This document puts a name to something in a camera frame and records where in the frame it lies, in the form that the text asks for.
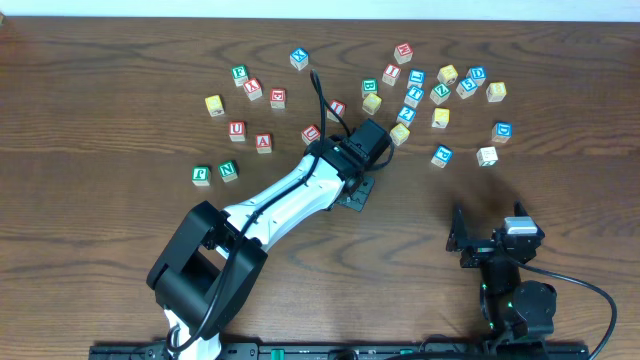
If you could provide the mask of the blue L block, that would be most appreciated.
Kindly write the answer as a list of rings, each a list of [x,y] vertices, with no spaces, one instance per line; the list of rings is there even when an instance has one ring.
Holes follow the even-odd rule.
[[[422,70],[411,69],[408,75],[407,88],[422,88],[425,83],[426,73]]]

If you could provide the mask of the red Q block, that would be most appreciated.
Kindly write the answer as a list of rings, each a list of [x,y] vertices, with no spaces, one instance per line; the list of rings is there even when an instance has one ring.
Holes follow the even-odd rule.
[[[272,88],[270,91],[270,105],[272,109],[286,108],[286,90],[284,88]]]

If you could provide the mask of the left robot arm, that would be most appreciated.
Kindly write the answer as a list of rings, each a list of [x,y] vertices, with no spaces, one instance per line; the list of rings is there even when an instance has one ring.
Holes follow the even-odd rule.
[[[297,166],[254,197],[222,210],[193,207],[152,266],[146,283],[169,322],[173,359],[215,359],[219,334],[246,302],[268,250],[307,217],[364,184],[392,153],[386,135],[311,143]]]

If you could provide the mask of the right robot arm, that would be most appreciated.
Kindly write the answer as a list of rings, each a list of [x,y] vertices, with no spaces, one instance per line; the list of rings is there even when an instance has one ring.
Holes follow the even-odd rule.
[[[480,270],[480,307],[490,327],[478,345],[483,353],[544,354],[545,337],[554,332],[557,293],[549,284],[523,281],[520,276],[521,266],[536,256],[544,237],[519,202],[514,204],[514,215],[488,239],[471,238],[462,209],[454,208],[446,250],[461,255],[462,268]]]

